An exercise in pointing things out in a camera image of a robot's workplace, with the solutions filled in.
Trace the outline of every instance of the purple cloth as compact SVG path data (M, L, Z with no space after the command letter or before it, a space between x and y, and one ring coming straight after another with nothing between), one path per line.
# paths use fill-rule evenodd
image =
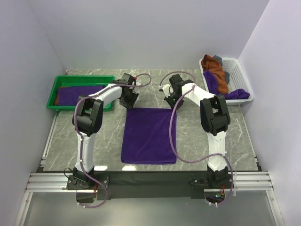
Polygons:
M169 143L171 109L127 109L121 161L130 164L174 164L176 156ZM175 146L176 114L172 126Z
M75 106L81 95L90 95L96 93L104 88L103 85L99 86L71 86L63 87L57 90L59 95L59 106Z
M217 92L218 83L217 83L217 79L216 79L215 75L212 74L211 71L209 71L209 70L204 71L203 75L206 79L209 93L212 93L215 95L220 94L219 92ZM225 96L226 100L236 100L236 99L248 99L250 94L248 92L246 92L244 89L237 89L233 92L225 94L224 96Z

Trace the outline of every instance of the gray marble surface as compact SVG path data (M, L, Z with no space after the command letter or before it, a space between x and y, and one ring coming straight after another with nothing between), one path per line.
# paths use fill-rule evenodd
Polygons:
M73 75L114 75L121 78L123 73L138 75L150 73L152 83L139 88L139 97L135 107L170 108L164 101L163 92L158 92L160 80L167 73L175 70L74 70ZM204 83L200 70L186 70L197 77L197 85L201 88ZM181 74L183 79L189 76ZM139 82L145 84L147 76L139 77ZM245 126L240 106L229 106L231 124L226 136L226 156L234 170L257 170L254 153ZM77 138L71 123L73 112L60 112L54 127L53 137L49 146L45 171L62 171L65 167L73 168L77 157ZM177 160L171 165L131 165L120 160L126 109L114 101L110 112L104 112L103 124L96 135L94 149L94 163L96 170L206 170L207 161L188 164ZM196 160L208 155L207 134L200 124L199 107L192 101L185 99L184 105L177 111L176 147L178 154L187 160Z

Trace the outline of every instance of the green basket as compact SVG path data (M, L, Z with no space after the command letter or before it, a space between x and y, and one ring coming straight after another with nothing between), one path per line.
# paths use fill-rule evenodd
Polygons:
M61 86L107 86L115 77L113 75L85 76L85 75L59 75L55 79L46 107L54 111L74 111L75 106L56 106L57 89ZM110 111L112 103L107 104L103 110Z

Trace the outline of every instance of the dark blue cloth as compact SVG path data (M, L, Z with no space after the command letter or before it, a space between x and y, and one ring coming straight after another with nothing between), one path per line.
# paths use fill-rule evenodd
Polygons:
M209 93L215 95L220 94L219 92L217 92L218 84L214 74L212 74L210 71L204 71L203 75L206 79ZM224 96L226 100L236 100L236 99L248 99L250 94L246 92L244 89L237 89L231 93L225 94Z
M169 143L171 109L127 109L121 161L129 164L174 164L176 156ZM172 126L175 146L176 115Z
M57 90L59 95L59 106L76 106L79 96L96 93L104 88L104 85L99 86L71 86L62 87Z

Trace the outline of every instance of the white plastic basket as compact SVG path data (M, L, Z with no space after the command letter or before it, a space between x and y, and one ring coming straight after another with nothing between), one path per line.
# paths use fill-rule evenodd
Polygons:
M202 59L199 61L199 66L201 68L206 91L209 92L208 86L206 83L206 79L203 75L204 70L203 70L201 61L202 61ZM245 73L244 73L239 61L235 58L223 57L222 58L222 68L225 72L229 72L229 74L230 74L230 82L228 84L229 93L232 91L235 91L237 89L244 89L245 91L247 91L250 94L248 99L226 100L227 105L240 105L246 101L253 100L253 93L252 93L249 81L246 78Z

